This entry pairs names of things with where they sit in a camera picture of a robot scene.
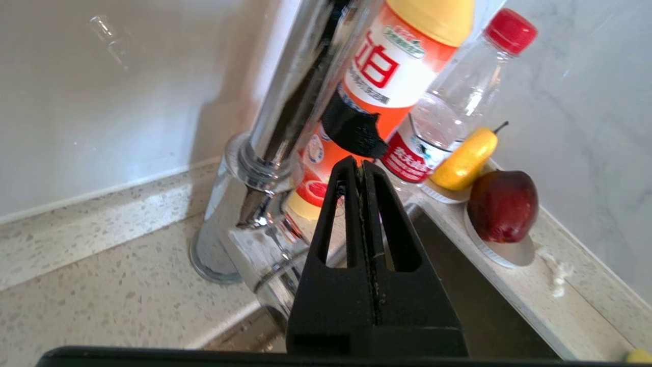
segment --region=yellow bottle cap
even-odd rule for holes
[[[474,0],[387,0],[387,5],[426,36],[459,47],[473,29]]]

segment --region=clear plastic bottle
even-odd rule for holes
[[[507,63],[536,36],[537,29],[525,18],[501,9],[476,42],[460,49],[459,62],[442,72],[411,110],[412,119],[389,139],[380,164],[394,175],[397,190],[425,181],[470,132],[483,125],[482,116],[494,104]],[[429,172],[415,174],[420,167],[411,167],[414,161],[427,162]]]

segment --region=orange juice bottle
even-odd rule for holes
[[[473,5],[474,0],[386,0],[335,93],[354,110],[378,114],[378,135],[388,139],[471,33]],[[319,124],[303,151],[305,176],[290,208],[316,219],[331,169],[348,155]]]

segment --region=sink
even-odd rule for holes
[[[460,319],[471,358],[560,359],[420,208],[408,212]],[[205,349],[284,353],[285,340],[258,310]]]

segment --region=bottle label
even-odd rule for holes
[[[450,154],[417,137],[406,120],[389,140],[381,162],[401,180],[417,184],[425,181]]]
[[[385,4],[353,55],[344,91],[365,112],[380,113],[378,133],[386,139],[455,50],[423,35]]]

